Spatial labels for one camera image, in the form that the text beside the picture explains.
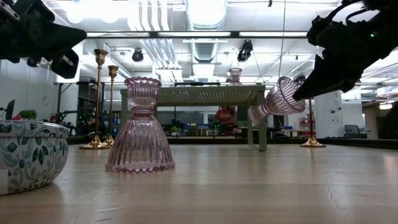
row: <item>pink glass candle holder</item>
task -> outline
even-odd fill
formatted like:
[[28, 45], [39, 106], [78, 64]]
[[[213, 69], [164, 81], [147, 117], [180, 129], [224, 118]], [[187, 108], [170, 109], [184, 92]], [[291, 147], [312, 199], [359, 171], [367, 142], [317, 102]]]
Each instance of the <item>pink glass candle holder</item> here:
[[305, 100], [296, 101], [293, 94], [299, 88], [295, 82], [287, 77], [280, 77], [277, 84], [267, 94], [260, 106], [251, 106], [248, 114], [250, 119], [260, 124], [269, 114], [287, 115], [302, 113], [305, 110]]
[[163, 128], [153, 116], [161, 82], [153, 78], [127, 78], [131, 116], [119, 131], [106, 171], [155, 172], [173, 169], [175, 163]]
[[231, 68], [229, 70], [229, 74], [231, 75], [231, 83], [229, 84], [234, 85], [234, 86], [241, 86], [242, 83], [239, 81], [242, 75], [242, 69], [241, 68]]

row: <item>ceramic bowl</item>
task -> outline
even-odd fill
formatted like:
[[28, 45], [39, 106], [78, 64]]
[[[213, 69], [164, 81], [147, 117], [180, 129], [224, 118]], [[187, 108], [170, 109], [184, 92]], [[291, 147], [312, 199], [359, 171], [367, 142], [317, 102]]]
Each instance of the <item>ceramic bowl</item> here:
[[43, 187], [68, 159], [68, 129], [35, 121], [0, 121], [0, 195]]

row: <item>ceiling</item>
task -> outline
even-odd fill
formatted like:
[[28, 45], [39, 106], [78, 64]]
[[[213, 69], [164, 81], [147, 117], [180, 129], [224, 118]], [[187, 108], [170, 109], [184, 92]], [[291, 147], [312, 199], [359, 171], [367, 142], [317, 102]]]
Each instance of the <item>ceiling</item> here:
[[[68, 20], [68, 12], [74, 11], [76, 5], [73, 1], [46, 1], [44, 3], [56, 14], [57, 23], [66, 26], [72, 26], [90, 31], [131, 31], [127, 20], [134, 14], [131, 1], [110, 1], [110, 0], [86, 0], [93, 1], [89, 7], [80, 7], [79, 13], [84, 19], [79, 23], [72, 23]], [[203, 1], [205, 4], [208, 0], [192, 0]], [[226, 20], [224, 30], [261, 30], [261, 31], [308, 31], [312, 20], [317, 16], [325, 16], [333, 10], [341, 0], [273, 0], [272, 7], [268, 6], [268, 1], [256, 0], [229, 0], [226, 10]], [[149, 3], [148, 15], [150, 20], [151, 1]], [[170, 30], [187, 30], [186, 12], [184, 0], [167, 1], [167, 19]], [[344, 21], [345, 17], [361, 9], [361, 4], [354, 4], [343, 11], [336, 17], [336, 21]], [[160, 8], [158, 10], [158, 18], [160, 24]], [[377, 12], [366, 12], [352, 18], [352, 21], [368, 20]], [[107, 16], [117, 17], [117, 21], [107, 23], [102, 18]], [[228, 39], [228, 43], [219, 44], [219, 48], [214, 59], [215, 69], [213, 72], [214, 80], [224, 82], [227, 78], [227, 72], [230, 68], [241, 67], [243, 74], [241, 81], [254, 82], [275, 82], [278, 76], [292, 76], [295, 72], [301, 72], [309, 75], [313, 69], [313, 58], [317, 53], [317, 48], [310, 45], [305, 39], [252, 39], [253, 54], [246, 63], [238, 64], [236, 56], [244, 39]], [[144, 60], [142, 62], [133, 63], [131, 57], [135, 48], [143, 48], [138, 39], [96, 39], [85, 40], [87, 46], [103, 46], [107, 44], [112, 50], [111, 58], [118, 65], [123, 66], [128, 73], [132, 75], [152, 73], [152, 60], [146, 54], [144, 49]], [[182, 78], [188, 79], [194, 77], [192, 71], [192, 54], [189, 44], [184, 44], [182, 39], [173, 39], [174, 50], [182, 68]], [[92, 51], [90, 47], [85, 47], [86, 51]], [[83, 66], [85, 67], [82, 74], [84, 76], [95, 77], [96, 64], [93, 56], [81, 57]], [[396, 54], [393, 52], [391, 56], [385, 60], [380, 60], [365, 70], [364, 76], [372, 72], [379, 71], [384, 67], [398, 62]], [[372, 78], [364, 78], [362, 82], [396, 82], [394, 70], [380, 73]], [[373, 91], [377, 86], [361, 87], [361, 93]]]

